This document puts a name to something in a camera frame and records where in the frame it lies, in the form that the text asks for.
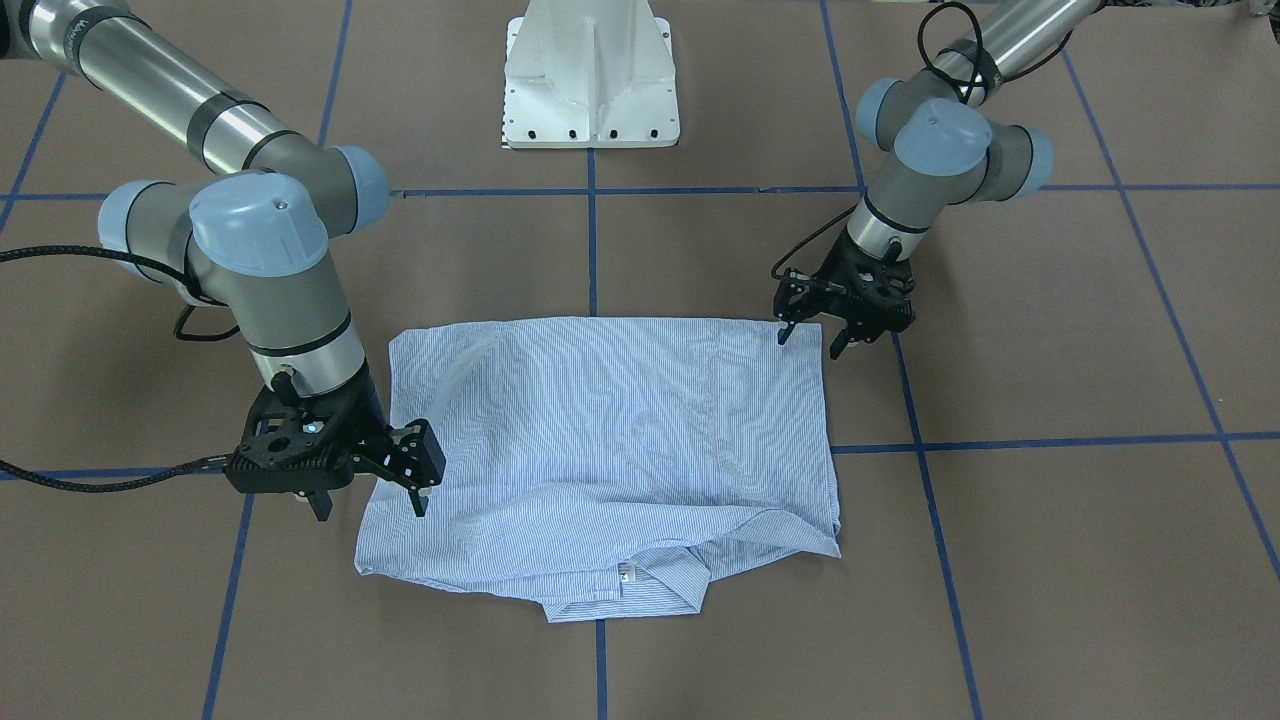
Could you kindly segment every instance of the garment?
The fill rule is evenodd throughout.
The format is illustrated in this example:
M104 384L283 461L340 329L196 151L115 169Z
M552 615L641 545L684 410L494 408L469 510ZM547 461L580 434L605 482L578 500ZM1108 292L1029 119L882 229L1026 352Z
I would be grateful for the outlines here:
M392 341L392 423L431 421L417 519L379 482L361 574L540 602L552 621L692 614L712 580L840 556L822 329L552 318Z

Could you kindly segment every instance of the blue and white striped cloth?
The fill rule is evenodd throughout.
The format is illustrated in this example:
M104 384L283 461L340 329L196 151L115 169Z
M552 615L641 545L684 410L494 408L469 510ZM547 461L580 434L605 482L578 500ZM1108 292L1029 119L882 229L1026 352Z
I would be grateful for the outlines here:
M426 518L379 482L356 568L540 602L553 623L695 614L712 580L840 557L822 329L552 318L408 331L392 421L448 459Z

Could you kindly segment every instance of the robotic arm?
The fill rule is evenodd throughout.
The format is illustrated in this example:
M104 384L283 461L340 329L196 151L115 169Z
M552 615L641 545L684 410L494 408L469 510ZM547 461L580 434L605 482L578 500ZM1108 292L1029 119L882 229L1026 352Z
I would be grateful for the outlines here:
M790 254L776 266L773 313L786 323L780 343L818 314L846 323L832 359L850 343L905 331L915 319L910 256L942 209L1023 197L1048 181L1047 137L991 123L973 106L1034 69L1033 60L1100 6L1098 0L1010 0L911 79L872 85L858 104L856 126L890 156L817 273L787 268L778 275Z
M426 420L393 429L329 254L387 211L387 177L358 147L323 150L129 13L123 0L0 0L0 58L45 60L120 99L210 170L128 183L99 214L109 250L178 269L192 305L232 310L265 387L221 470L243 493L288 492L316 519L356 471L406 488L417 516L444 455ZM198 288L198 293L189 288Z

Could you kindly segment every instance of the light blue joint cap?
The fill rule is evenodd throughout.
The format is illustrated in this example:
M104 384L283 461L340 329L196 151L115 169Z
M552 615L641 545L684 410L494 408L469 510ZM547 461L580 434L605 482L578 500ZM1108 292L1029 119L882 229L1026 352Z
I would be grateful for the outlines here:
M1032 169L1027 173L1023 187L1018 188L1010 200L1027 197L1048 183L1048 176L1053 172L1053 142L1036 128L1023 128L1032 138Z
M134 181L127 182L120 187L115 188L111 195L106 196L102 201L102 208L97 211L97 241L102 243L102 247L108 250L115 250L118 252L129 251L128 241L128 225L129 225L129 210L133 209L133 201L142 195L142 191L154 184L173 184L164 181ZM151 278L142 274L133 263L124 263L122 260L115 261L119 266L125 270L138 275L142 279L147 279L157 283L159 281L152 281Z
M968 173L991 147L991 123L955 100L920 102L897 133L893 154L913 170L940 178Z
M854 111L854 126L858 132L863 135L867 140L879 145L879 140L876 138L876 123L879 122L879 110L884 105L884 96L888 95L888 90L902 81L897 78L882 78L872 83L863 94L863 99L858 101L858 109Z
M232 176L191 201L196 245L255 278L296 275L329 251L329 232L302 183L279 173Z
M356 227L351 232L376 223L387 214L387 208L392 204L392 188L387 182L387 173L383 167L374 160L374 156L360 147L344 145L338 147L347 158L351 167L351 177L356 178Z

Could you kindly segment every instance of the white mounting bracket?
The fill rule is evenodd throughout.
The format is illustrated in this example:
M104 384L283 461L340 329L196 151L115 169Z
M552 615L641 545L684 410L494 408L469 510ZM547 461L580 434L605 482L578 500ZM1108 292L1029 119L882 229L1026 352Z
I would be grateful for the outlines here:
M669 147L671 24L648 0L531 0L507 26L506 147Z

